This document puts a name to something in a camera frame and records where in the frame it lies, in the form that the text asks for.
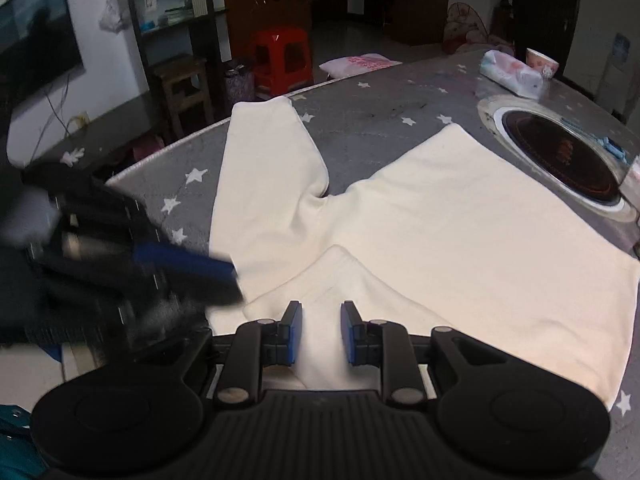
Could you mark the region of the soft tissue pack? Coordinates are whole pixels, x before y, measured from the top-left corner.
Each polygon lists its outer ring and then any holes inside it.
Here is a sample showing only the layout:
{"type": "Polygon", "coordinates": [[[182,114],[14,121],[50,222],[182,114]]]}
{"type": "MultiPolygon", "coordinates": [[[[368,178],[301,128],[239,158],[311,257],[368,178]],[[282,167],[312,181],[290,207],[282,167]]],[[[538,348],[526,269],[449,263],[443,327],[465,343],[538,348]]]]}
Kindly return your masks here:
{"type": "Polygon", "coordinates": [[[544,90],[541,73],[498,50],[483,55],[480,73],[520,98],[538,100],[544,90]]]}

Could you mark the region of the wooden stool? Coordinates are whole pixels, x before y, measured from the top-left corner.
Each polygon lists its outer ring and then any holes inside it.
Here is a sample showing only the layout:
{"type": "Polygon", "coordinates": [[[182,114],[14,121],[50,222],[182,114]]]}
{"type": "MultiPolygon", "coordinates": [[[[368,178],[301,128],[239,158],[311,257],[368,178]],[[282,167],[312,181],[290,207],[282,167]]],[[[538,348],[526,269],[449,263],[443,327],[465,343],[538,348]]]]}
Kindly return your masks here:
{"type": "Polygon", "coordinates": [[[186,135],[180,115],[191,108],[202,110],[206,126],[214,122],[214,108],[204,60],[194,58],[193,55],[174,56],[152,65],[151,73],[162,89],[166,113],[176,140],[186,135]]]}

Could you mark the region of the wall television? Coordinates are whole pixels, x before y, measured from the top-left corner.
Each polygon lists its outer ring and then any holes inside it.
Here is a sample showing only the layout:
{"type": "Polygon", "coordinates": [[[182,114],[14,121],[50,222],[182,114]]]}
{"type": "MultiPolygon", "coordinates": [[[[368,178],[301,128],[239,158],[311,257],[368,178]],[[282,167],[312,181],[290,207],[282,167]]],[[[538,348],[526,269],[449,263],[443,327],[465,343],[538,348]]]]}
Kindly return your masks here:
{"type": "Polygon", "coordinates": [[[68,0],[9,0],[1,6],[1,75],[23,103],[82,65],[68,0]]]}

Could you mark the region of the round black induction cooktop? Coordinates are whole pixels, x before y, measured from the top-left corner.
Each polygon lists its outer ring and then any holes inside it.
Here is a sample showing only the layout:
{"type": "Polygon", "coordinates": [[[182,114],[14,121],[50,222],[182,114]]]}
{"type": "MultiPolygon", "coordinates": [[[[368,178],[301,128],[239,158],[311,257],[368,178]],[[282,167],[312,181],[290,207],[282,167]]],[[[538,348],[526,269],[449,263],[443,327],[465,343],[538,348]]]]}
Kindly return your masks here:
{"type": "Polygon", "coordinates": [[[638,220],[637,208],[620,190],[623,163],[594,136],[553,110],[516,96],[482,99],[477,111],[507,150],[563,194],[602,217],[638,220]]]}

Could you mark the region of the blue small clip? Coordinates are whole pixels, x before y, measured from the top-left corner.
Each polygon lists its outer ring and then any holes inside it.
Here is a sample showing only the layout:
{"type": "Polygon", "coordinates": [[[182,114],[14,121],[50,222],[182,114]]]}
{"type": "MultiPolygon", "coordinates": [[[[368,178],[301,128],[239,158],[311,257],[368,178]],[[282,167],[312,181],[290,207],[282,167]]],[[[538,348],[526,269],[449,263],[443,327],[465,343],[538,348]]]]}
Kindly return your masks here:
{"type": "Polygon", "coordinates": [[[611,154],[619,162],[623,162],[624,164],[628,165],[626,151],[620,146],[620,144],[617,144],[608,136],[596,136],[595,134],[582,128],[580,125],[577,125],[576,122],[571,122],[564,117],[561,118],[561,122],[566,128],[580,133],[583,136],[588,136],[589,139],[599,144],[601,148],[604,148],[605,151],[608,152],[608,154],[611,154]]]}

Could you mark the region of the red plastic stool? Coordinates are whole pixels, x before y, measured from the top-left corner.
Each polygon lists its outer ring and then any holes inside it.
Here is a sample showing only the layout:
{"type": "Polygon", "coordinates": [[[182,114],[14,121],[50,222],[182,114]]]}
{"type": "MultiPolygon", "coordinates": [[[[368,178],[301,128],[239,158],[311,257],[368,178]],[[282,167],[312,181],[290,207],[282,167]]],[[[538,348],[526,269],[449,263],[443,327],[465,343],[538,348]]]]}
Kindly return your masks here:
{"type": "Polygon", "coordinates": [[[254,32],[253,75],[261,96],[283,96],[314,83],[309,38],[305,29],[276,26],[254,32]]]}

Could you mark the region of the pink white plastic bag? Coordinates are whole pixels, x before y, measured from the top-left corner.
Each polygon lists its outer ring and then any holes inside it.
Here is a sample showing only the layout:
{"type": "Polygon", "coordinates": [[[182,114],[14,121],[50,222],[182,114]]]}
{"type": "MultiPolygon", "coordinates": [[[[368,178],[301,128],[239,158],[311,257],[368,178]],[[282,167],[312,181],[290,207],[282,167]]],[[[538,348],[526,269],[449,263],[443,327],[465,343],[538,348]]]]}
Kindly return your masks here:
{"type": "Polygon", "coordinates": [[[385,70],[400,65],[400,62],[390,60],[377,53],[344,56],[334,58],[319,65],[319,70],[325,72],[331,79],[355,77],[376,70],[385,70]]]}

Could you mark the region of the cream white garment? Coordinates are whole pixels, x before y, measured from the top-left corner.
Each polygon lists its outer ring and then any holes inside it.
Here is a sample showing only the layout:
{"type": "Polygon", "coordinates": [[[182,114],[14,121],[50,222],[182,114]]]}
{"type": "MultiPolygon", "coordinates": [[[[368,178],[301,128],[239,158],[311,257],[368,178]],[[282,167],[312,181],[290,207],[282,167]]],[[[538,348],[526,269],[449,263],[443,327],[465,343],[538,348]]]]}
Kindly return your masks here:
{"type": "Polygon", "coordinates": [[[629,358],[639,263],[463,128],[328,193],[290,100],[232,112],[210,231],[244,301],[218,334],[303,306],[293,384],[374,385],[347,363],[340,307],[414,334],[446,325],[577,382],[612,405],[629,358]]]}

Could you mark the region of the pink floral fan guard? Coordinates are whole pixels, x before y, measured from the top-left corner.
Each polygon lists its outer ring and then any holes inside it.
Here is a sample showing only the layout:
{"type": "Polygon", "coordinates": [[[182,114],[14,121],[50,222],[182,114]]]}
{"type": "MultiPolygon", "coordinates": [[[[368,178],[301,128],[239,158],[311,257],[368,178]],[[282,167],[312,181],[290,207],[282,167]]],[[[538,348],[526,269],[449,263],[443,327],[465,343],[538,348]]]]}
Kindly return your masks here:
{"type": "Polygon", "coordinates": [[[472,6],[453,3],[447,12],[442,37],[442,50],[449,55],[490,48],[492,43],[487,28],[472,6]]]}

